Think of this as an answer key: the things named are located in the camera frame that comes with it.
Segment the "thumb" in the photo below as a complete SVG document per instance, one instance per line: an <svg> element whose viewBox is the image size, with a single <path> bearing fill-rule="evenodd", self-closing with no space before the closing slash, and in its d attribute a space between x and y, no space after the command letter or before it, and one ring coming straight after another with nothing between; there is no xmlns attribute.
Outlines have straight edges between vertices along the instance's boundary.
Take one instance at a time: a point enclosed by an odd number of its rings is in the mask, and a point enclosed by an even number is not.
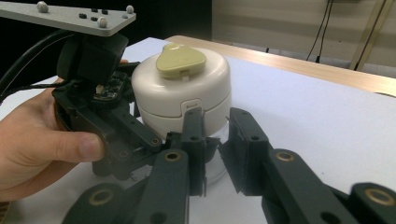
<svg viewBox="0 0 396 224"><path fill-rule="evenodd" d="M99 161L105 155L102 140L94 133L50 132L39 154L48 161Z"/></svg>

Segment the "black cable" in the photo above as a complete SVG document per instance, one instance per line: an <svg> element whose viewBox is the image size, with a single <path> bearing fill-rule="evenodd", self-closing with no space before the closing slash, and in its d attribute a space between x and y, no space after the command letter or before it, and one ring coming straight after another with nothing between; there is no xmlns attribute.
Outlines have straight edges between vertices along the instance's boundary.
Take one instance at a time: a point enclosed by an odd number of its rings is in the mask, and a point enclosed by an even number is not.
<svg viewBox="0 0 396 224"><path fill-rule="evenodd" d="M321 51L323 49L324 36L326 34L327 25L329 24L329 19L330 19L330 14L332 12L332 3L333 2L334 2L334 0L332 0L332 2L330 3L330 8L329 8L329 13L327 15L326 25L324 26L324 29L323 29L323 34L322 34L322 39L321 39L321 43L320 43L320 51L319 51L319 56L317 58L317 63L319 63L319 61L320 61Z"/></svg>
<svg viewBox="0 0 396 224"><path fill-rule="evenodd" d="M46 88L57 88L57 87L62 87L69 83L68 81L63 81L63 82L57 82L57 83L51 83L51 84L37 84L37 85L30 85L30 86L22 86L18 87L15 89L12 89L10 91L6 91L4 94L0 95L0 105L3 103L4 100L9 95L14 94L17 91L27 91L27 90L32 90L32 89L46 89Z"/></svg>
<svg viewBox="0 0 396 224"><path fill-rule="evenodd" d="M66 30L59 30L53 32L52 34L47 35L46 37L41 39L26 52L24 52L22 56L14 64L11 65L11 67L6 71L6 73L0 80L0 96L3 96L9 85L11 85L11 83L15 80L21 70L30 61L32 61L43 49L62 39L69 37L72 34L72 32Z"/></svg>
<svg viewBox="0 0 396 224"><path fill-rule="evenodd" d="M329 5L330 5L330 0L327 1L326 9L324 10L323 19L322 19L322 22L321 22L321 24L320 24L317 37L315 38L315 42L314 42L314 44L312 45L312 49L309 51L308 57L306 57L306 61L308 61L309 56L311 56L312 50L314 50L314 47L315 47L315 45L317 44L317 41L318 41L318 38L319 38L319 34L320 34L321 28L322 28L322 26L323 26L323 22L324 22L324 20L326 19L327 8L329 7Z"/></svg>

